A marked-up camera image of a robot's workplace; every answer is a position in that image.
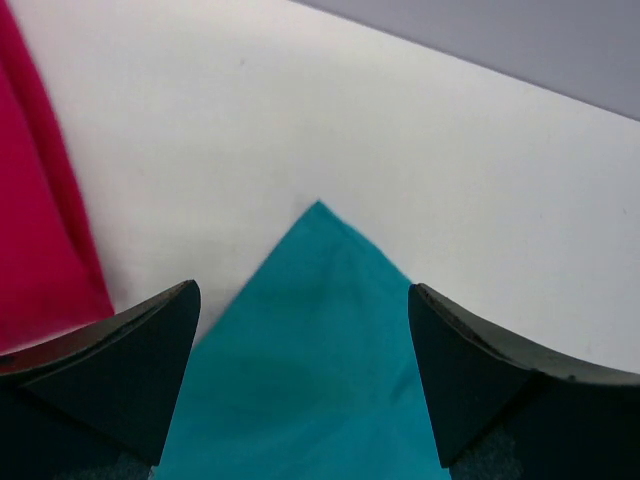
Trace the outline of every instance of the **teal fabric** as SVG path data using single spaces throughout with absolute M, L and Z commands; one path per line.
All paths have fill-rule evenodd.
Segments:
M 409 280 L 311 207 L 192 353 L 157 480 L 449 479 Z

